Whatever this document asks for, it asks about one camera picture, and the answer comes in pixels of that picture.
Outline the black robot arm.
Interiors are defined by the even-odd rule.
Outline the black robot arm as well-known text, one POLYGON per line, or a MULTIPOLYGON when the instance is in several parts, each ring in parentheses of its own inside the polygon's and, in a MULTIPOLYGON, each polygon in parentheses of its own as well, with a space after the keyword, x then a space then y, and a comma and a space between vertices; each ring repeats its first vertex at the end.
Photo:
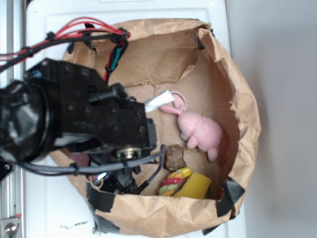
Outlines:
POLYGON ((94 69, 44 59, 0 91, 0 158, 36 174, 101 175, 106 191, 139 194, 132 176, 156 146, 144 104, 94 69))

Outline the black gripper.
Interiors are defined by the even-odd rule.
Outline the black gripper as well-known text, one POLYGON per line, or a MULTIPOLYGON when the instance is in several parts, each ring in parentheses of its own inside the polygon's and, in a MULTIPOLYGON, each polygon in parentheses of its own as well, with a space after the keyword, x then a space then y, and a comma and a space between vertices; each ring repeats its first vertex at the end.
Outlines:
MULTIPOLYGON (((122 84, 108 85, 95 69, 44 59, 26 71, 25 82, 42 100, 45 152, 67 148, 114 157, 133 149, 142 157, 157 147, 155 124, 144 104, 122 84)), ((138 195, 133 175, 133 170, 118 170, 115 178, 104 172, 93 184, 105 192, 138 195)))

